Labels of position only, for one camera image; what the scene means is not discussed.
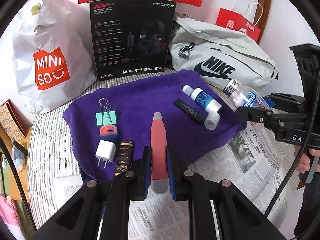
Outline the person right hand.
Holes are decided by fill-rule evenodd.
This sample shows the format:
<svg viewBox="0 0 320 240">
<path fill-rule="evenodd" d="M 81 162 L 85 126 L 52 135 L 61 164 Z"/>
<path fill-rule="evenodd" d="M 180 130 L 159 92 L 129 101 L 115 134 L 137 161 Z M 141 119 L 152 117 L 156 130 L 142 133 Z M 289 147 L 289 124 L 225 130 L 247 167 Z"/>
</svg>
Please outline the person right hand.
<svg viewBox="0 0 320 240">
<path fill-rule="evenodd" d="M 300 146 L 297 146 L 295 145 L 295 152 L 294 152 L 294 155 L 295 157 L 297 156 L 298 152 L 300 150 Z M 309 150 L 309 153 L 314 156 L 314 157 L 319 157 L 320 156 L 320 151 L 319 150 L 314 150 L 314 149 L 310 149 Z M 296 170 L 299 172 L 299 173 L 302 173 L 304 174 L 306 171 L 309 171 L 310 170 L 310 158 L 305 154 L 303 153 L 297 167 L 296 167 Z M 320 166 L 319 164 L 317 165 L 317 168 L 316 168 L 316 172 L 320 172 Z"/>
</svg>

